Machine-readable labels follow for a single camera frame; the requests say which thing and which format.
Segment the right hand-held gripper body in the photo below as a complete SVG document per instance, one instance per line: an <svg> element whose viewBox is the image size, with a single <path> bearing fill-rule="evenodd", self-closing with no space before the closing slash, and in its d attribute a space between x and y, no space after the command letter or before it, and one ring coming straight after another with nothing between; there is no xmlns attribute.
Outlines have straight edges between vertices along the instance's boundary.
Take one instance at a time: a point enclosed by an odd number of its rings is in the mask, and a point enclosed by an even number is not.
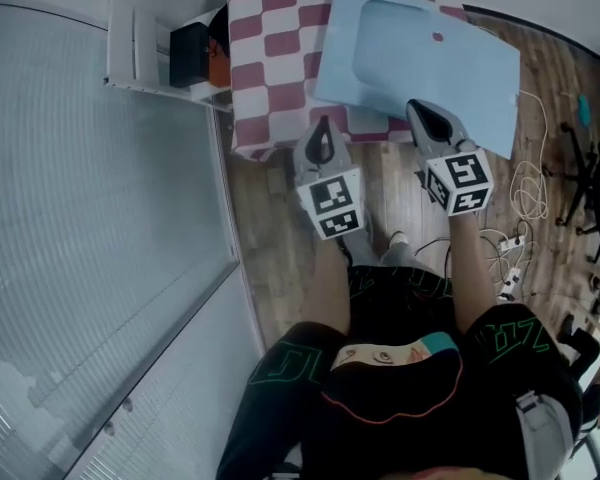
<svg viewBox="0 0 600 480"><path fill-rule="evenodd" d="M421 147L421 183L448 217L484 209L494 181L485 151L473 141Z"/></svg>

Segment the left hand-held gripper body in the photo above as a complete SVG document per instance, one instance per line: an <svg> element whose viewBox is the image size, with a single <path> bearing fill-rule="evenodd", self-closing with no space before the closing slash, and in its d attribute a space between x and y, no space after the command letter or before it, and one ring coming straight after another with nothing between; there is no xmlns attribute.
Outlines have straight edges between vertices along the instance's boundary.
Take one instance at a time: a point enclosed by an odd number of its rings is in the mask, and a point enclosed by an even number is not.
<svg viewBox="0 0 600 480"><path fill-rule="evenodd" d="M363 189L359 167L326 173L296 164L295 190L322 240L357 231L364 225Z"/></svg>

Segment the person's left forearm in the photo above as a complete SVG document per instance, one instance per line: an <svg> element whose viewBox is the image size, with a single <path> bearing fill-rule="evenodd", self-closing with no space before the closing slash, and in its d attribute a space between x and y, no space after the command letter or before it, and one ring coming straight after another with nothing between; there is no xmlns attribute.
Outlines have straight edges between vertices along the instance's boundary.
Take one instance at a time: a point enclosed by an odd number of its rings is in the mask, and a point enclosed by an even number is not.
<svg viewBox="0 0 600 480"><path fill-rule="evenodd" d="M301 324L346 338L351 325L348 263L336 240L315 244L312 276L300 306Z"/></svg>

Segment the person's right forearm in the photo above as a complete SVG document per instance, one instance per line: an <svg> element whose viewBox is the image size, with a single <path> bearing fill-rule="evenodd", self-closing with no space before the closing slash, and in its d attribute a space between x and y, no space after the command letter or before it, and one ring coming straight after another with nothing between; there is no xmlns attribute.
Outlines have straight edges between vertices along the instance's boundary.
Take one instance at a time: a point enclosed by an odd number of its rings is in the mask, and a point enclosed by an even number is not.
<svg viewBox="0 0 600 480"><path fill-rule="evenodd" d="M496 305L496 294L485 260L476 216L449 218L451 282L454 317L461 333Z"/></svg>

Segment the person's grey trousers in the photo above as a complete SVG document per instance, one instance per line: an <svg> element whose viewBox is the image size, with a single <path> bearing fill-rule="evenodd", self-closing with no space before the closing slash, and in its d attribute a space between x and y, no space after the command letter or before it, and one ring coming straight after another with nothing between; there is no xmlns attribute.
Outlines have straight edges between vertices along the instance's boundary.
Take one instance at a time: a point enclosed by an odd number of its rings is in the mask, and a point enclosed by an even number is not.
<svg viewBox="0 0 600 480"><path fill-rule="evenodd" d="M374 240L375 219L369 209L364 213L364 226L338 238L339 244L349 259L351 267L406 267L427 270L420 262L409 244L408 248L390 249L389 242L385 250L379 253Z"/></svg>

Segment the red white checkered tablecloth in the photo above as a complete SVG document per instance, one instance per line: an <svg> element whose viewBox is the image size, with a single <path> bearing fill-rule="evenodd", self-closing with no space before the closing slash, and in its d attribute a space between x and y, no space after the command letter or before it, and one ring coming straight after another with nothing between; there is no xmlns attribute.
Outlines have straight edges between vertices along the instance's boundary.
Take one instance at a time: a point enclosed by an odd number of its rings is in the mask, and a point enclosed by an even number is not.
<svg viewBox="0 0 600 480"><path fill-rule="evenodd" d="M461 0L417 1L466 17ZM264 161L322 115L353 143L410 141L398 119L314 99L330 7L331 0L228 0L235 154Z"/></svg>

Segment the orange black bag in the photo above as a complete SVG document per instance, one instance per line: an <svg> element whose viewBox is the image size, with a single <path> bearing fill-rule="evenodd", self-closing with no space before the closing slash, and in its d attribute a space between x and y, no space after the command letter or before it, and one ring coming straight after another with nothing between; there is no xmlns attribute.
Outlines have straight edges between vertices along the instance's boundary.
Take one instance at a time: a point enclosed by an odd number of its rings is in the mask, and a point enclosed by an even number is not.
<svg viewBox="0 0 600 480"><path fill-rule="evenodd" d="M211 85L223 88L231 85L228 6L224 5L208 25L209 73Z"/></svg>

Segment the black office chair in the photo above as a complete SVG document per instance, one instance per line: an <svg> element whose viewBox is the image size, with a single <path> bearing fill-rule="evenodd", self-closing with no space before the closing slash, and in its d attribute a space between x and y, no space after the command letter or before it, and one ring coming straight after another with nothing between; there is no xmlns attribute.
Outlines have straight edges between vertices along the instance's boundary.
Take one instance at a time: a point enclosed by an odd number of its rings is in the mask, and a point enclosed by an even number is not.
<svg viewBox="0 0 600 480"><path fill-rule="evenodd" d="M575 130L567 122L562 122L560 124L560 129L570 137L578 172L575 175L559 173L559 176L563 177L565 180L576 184L576 191L566 216L558 217L555 224L562 227L568 226L578 209L581 200L585 199L584 208L593 211L595 223L593 226L586 229L577 227L576 234L582 236L598 233L600 236L600 142L598 143L597 148L594 148L594 144L591 144L590 150L586 155L583 155ZM588 256L587 261L591 264L595 264L599 258L600 243L596 254L594 256Z"/></svg>

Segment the black box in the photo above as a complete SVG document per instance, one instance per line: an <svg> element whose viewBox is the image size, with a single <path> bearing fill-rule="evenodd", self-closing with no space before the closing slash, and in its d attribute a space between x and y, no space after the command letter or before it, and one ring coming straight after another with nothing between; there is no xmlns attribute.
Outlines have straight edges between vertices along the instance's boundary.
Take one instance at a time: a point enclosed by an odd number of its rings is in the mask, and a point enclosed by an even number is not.
<svg viewBox="0 0 600 480"><path fill-rule="evenodd" d="M200 22L170 33L169 84L183 89L209 80L209 31Z"/></svg>

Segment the white open shelf rack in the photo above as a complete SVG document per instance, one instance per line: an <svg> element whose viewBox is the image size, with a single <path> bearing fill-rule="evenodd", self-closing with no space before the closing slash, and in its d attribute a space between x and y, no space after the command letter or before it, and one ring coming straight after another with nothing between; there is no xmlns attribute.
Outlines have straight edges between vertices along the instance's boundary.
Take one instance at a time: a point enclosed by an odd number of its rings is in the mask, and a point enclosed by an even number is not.
<svg viewBox="0 0 600 480"><path fill-rule="evenodd" d="M108 0L107 7L106 86L233 111L229 87L218 88L207 81L182 89L169 85L173 25L125 0Z"/></svg>

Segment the person's black printed shirt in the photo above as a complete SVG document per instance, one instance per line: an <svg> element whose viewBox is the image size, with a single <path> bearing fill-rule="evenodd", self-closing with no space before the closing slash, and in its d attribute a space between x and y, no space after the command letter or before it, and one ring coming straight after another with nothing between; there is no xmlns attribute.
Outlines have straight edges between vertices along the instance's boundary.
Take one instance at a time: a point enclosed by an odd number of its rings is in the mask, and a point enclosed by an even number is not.
<svg viewBox="0 0 600 480"><path fill-rule="evenodd" d="M529 480L516 400L565 408L575 438L582 392L541 321L495 305L466 333L452 287L430 272L348 271L342 341L298 323L249 378L217 480L265 480L301 452L302 480L378 480L440 467Z"/></svg>

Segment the white window blinds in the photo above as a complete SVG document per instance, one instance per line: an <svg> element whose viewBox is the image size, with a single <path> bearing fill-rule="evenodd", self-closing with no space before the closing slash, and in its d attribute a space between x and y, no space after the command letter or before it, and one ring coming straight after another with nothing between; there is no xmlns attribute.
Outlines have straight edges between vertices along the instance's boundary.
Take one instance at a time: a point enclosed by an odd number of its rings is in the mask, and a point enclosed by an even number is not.
<svg viewBox="0 0 600 480"><path fill-rule="evenodd" d="M63 480L230 259L206 112L106 87L105 53L0 5L0 480Z"/></svg>

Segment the grey white worn pouch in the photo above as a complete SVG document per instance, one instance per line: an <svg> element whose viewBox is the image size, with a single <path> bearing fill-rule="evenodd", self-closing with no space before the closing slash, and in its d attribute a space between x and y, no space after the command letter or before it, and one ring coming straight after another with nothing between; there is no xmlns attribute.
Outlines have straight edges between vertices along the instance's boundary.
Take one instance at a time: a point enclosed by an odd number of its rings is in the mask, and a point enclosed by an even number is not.
<svg viewBox="0 0 600 480"><path fill-rule="evenodd" d="M574 448L565 408L529 391L516 400L529 480L555 480Z"/></svg>

